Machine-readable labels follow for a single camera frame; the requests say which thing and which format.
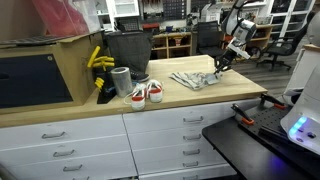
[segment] black chair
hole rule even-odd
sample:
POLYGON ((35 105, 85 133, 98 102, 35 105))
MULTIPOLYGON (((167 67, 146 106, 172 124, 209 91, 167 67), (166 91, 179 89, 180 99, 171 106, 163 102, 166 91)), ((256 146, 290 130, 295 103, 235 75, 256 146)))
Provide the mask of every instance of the black chair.
POLYGON ((268 57, 273 56, 273 59, 265 59, 263 61, 257 62, 257 67, 259 64, 271 64, 272 66, 270 71, 273 71, 274 66, 276 64, 279 64, 280 66, 287 67, 287 70, 289 71, 291 69, 291 66, 285 64, 284 61, 277 61, 277 58, 278 56, 290 56, 296 51, 301 39, 307 33, 309 22, 311 21, 313 16, 314 13, 309 13, 306 25, 304 25, 294 37, 280 37, 278 39, 275 39, 265 49, 263 49, 262 55, 268 53, 268 57))
POLYGON ((221 56, 225 50, 221 49, 221 31, 217 21, 199 22, 197 37, 197 53, 208 54, 215 58, 221 56))

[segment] floor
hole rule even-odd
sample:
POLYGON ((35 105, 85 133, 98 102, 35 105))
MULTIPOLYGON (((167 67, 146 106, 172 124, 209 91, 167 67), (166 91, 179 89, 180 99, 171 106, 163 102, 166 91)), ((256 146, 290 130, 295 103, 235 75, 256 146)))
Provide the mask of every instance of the floor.
POLYGON ((266 88, 270 95, 277 97, 284 92, 296 65, 296 59, 299 51, 304 44, 309 44, 307 37, 304 37, 301 40, 294 54, 291 56, 278 57, 278 60, 282 60, 286 64, 292 66, 290 71, 287 71, 286 67, 276 66, 274 70, 270 72, 270 64, 259 65, 256 67, 256 61, 252 60, 234 62, 232 68, 253 82, 266 88))

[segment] white sneaker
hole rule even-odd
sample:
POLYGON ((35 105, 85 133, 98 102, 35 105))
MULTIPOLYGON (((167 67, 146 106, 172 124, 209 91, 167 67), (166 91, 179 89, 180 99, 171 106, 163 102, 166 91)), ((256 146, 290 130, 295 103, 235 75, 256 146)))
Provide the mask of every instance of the white sneaker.
POLYGON ((147 84, 147 97, 153 103, 158 103, 162 101, 163 96, 163 85, 154 79, 151 79, 147 84))
POLYGON ((133 89, 132 93, 128 94, 124 98, 125 104, 130 104, 132 109, 135 111, 140 111, 145 107, 145 95, 146 95, 146 85, 136 84, 136 87, 133 89), (126 102, 126 98, 131 96, 131 103, 126 102))

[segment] cloth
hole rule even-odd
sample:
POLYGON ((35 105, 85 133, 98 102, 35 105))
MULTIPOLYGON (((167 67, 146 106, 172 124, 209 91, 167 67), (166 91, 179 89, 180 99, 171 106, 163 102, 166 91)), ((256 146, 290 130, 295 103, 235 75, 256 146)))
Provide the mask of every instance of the cloth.
POLYGON ((192 90, 199 90, 212 84, 219 83, 221 75, 214 75, 213 73, 172 73, 170 78, 176 80, 180 84, 189 87, 192 90))

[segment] drawer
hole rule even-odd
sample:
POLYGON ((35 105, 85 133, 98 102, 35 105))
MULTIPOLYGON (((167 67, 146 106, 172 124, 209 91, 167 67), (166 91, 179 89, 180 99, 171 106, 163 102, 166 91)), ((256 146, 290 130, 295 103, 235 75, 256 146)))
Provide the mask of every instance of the drawer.
POLYGON ((259 99, 135 112, 124 114, 123 118, 129 134, 210 125, 233 116, 233 103, 246 110, 258 105, 259 99))
POLYGON ((104 179, 136 176, 130 151, 9 167, 19 180, 72 180, 103 175, 104 179))
POLYGON ((139 174, 173 171, 226 161, 208 143, 184 144, 133 151, 139 174))
POLYGON ((207 141, 201 134, 204 127, 206 126, 129 134, 129 140, 133 150, 174 146, 194 142, 205 143, 207 141))
POLYGON ((123 134, 121 115, 1 128, 0 150, 123 134))
POLYGON ((235 175, 228 164, 206 166, 139 176, 140 180, 198 180, 235 175))
POLYGON ((10 167, 121 151, 130 151, 126 135, 3 150, 0 164, 10 167))

